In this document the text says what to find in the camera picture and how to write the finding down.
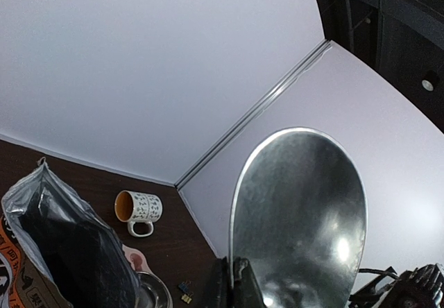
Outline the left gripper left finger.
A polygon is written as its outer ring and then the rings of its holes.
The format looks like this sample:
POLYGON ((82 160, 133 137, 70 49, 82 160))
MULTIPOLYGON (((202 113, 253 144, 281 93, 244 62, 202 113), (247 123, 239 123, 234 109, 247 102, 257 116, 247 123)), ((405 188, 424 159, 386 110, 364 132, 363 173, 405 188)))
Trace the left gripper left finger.
POLYGON ((217 259, 213 265, 204 291, 204 307, 226 308, 228 306, 228 260, 217 259))

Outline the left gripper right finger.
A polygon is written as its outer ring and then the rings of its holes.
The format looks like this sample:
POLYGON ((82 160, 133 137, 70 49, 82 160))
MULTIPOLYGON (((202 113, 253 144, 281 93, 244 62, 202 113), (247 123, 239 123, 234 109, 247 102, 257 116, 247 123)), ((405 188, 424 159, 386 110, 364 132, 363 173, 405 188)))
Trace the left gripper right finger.
POLYGON ((253 268, 246 258, 237 257, 234 261, 232 306, 235 308, 265 307, 253 268))

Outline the blue binder clip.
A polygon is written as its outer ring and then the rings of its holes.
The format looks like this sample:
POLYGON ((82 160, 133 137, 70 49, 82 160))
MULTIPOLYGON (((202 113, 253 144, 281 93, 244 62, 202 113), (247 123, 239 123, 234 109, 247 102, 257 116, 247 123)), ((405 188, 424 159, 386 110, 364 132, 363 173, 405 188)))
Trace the blue binder clip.
POLYGON ((187 280, 187 281, 179 283, 178 288, 183 293, 190 294, 191 293, 190 285, 191 285, 191 282, 189 280, 187 280))

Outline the metal food scoop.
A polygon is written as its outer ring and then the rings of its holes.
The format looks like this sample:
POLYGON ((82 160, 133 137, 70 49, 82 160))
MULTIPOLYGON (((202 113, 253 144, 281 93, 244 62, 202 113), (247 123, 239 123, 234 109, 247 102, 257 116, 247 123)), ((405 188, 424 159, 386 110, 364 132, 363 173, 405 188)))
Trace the metal food scoop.
POLYGON ((234 191, 231 292, 240 257, 265 307, 344 307, 366 229, 363 183, 344 148, 311 128, 275 132, 250 154, 234 191))

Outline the dog food bag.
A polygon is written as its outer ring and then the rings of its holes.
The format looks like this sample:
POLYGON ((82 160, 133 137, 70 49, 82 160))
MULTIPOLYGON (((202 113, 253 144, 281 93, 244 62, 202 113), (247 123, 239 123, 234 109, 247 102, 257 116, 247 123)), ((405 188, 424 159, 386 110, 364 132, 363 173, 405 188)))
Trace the dog food bag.
POLYGON ((136 307, 140 280, 123 244, 45 160, 1 199, 9 307, 136 307))

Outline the gold binder clip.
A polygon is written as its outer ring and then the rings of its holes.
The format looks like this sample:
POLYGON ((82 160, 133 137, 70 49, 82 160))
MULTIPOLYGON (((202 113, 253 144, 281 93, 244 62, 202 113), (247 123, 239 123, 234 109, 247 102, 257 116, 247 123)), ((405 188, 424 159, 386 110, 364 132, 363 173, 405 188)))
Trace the gold binder clip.
POLYGON ((188 294, 184 293, 182 294, 181 298, 180 298, 184 303, 186 303, 187 305, 189 305, 192 301, 192 297, 189 296, 188 294))

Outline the pink double pet bowl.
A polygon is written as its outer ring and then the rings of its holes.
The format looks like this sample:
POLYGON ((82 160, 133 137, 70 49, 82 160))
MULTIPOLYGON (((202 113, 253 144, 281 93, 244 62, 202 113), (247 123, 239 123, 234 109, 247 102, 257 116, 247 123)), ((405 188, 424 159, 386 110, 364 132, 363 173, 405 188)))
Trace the pink double pet bowl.
POLYGON ((152 274, 152 270, 148 266, 146 257, 141 251, 130 248, 126 245, 122 245, 122 249, 126 259, 130 262, 130 265, 134 271, 152 274))

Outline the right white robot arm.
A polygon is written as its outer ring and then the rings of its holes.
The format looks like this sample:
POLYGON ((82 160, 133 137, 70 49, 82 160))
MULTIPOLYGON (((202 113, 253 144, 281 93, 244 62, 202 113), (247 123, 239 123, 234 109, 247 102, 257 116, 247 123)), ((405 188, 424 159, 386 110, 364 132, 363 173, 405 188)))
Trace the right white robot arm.
POLYGON ((443 265, 428 264, 401 275, 386 270, 361 268, 376 275, 349 297, 349 307, 442 307, 443 265))

